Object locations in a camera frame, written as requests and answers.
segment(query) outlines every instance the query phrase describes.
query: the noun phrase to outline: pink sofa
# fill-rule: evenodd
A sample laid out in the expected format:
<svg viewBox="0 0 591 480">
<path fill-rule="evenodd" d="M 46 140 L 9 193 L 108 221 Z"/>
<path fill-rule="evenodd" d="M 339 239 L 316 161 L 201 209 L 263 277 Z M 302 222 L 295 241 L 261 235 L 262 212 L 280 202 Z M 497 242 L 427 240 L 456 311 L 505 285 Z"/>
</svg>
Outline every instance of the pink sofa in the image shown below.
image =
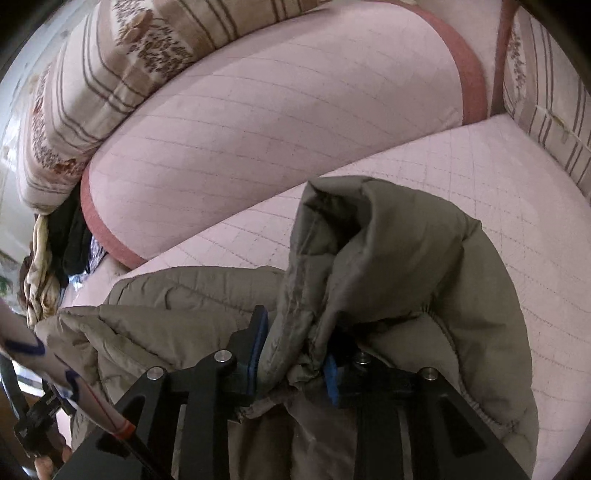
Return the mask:
<svg viewBox="0 0 591 480">
<path fill-rule="evenodd" d="M 329 4 L 232 43 L 166 84 L 100 148 L 83 209 L 130 276 L 285 268 L 313 176 L 369 175 L 450 200 L 482 221 L 515 283 L 540 418 L 533 478 L 549 480 L 591 419 L 581 140 L 591 115 L 580 107 L 591 97 L 577 90 L 572 107 L 576 72 L 539 23 L 515 16 L 512 2 L 486 4 L 485 20 L 475 7 L 459 14 L 482 27 L 462 20 L 468 42 L 432 12 L 368 2 Z M 537 61 L 542 41 L 560 72 Z M 557 90 L 544 95 L 548 79 Z M 487 118 L 502 108 L 503 85 L 508 113 Z M 84 302 L 102 302 L 121 272 L 95 281 Z"/>
</svg>

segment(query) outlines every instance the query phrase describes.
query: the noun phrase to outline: black device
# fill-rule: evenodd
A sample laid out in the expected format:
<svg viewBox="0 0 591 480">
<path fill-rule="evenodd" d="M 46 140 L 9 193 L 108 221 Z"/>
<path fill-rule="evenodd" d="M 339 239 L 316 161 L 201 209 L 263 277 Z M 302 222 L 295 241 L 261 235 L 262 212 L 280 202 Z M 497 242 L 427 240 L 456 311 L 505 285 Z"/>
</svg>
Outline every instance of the black device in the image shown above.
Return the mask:
<svg viewBox="0 0 591 480">
<path fill-rule="evenodd" d="M 181 405 L 186 405 L 179 480 L 229 480 L 228 421 L 256 394 L 256 365 L 267 335 L 257 307 L 247 330 L 227 349 L 193 368 L 148 370 L 117 403 L 137 436 L 170 479 Z M 411 373 L 389 368 L 336 333 L 324 368 L 335 408 L 354 408 L 358 446 L 355 480 L 527 480 L 527 475 L 462 396 L 434 368 Z M 408 428 L 401 428 L 401 418 Z M 405 441 L 404 431 L 408 431 Z M 405 465 L 404 458 L 411 462 Z M 56 480 L 147 480 L 142 467 L 110 434 L 95 431 Z"/>
</svg>

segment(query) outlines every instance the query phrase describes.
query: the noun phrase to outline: pile of clothes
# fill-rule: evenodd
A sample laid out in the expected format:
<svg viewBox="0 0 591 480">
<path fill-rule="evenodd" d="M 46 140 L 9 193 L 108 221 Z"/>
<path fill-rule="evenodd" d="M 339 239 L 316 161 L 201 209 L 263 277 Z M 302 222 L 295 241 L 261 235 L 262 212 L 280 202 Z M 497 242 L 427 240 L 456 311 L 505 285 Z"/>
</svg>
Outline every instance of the pile of clothes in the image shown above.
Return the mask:
<svg viewBox="0 0 591 480">
<path fill-rule="evenodd" d="M 30 247 L 20 270 L 19 301 L 33 328 L 55 315 L 68 284 L 81 284 L 106 255 L 84 220 L 80 185 L 52 214 L 37 216 Z"/>
</svg>

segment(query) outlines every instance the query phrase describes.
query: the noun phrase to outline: striped fabric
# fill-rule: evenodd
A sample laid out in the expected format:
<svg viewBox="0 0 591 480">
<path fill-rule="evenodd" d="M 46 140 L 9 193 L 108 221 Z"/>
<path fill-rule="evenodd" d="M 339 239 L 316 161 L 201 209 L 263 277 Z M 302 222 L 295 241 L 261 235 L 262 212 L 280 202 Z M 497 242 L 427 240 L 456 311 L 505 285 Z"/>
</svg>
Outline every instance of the striped fabric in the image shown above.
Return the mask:
<svg viewBox="0 0 591 480">
<path fill-rule="evenodd" d="M 101 0 L 43 73 L 21 132 L 19 187 L 52 212 L 96 149 L 160 86 L 254 30 L 324 0 Z"/>
<path fill-rule="evenodd" d="M 505 62 L 505 106 L 591 200 L 591 96 L 566 54 L 527 11 L 515 16 Z"/>
</svg>

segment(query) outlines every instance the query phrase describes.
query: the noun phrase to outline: pink cushion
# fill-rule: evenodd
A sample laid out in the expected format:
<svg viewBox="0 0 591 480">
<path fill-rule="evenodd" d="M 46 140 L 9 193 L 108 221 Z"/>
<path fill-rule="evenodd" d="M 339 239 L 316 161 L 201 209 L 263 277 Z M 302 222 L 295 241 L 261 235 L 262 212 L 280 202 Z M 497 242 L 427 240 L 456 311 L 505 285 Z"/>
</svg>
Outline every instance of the pink cushion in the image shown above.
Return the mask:
<svg viewBox="0 0 591 480">
<path fill-rule="evenodd" d="M 591 209 L 508 115 L 340 168 L 451 200 L 482 221 L 519 295 L 540 418 L 534 480 L 551 480 L 591 419 Z M 286 268 L 304 186 L 224 220 L 128 274 L 181 265 Z"/>
<path fill-rule="evenodd" d="M 482 69 L 453 29 L 390 4 L 328 6 L 151 97 L 93 158 L 83 209 L 133 268 L 309 177 L 485 115 Z"/>
</svg>

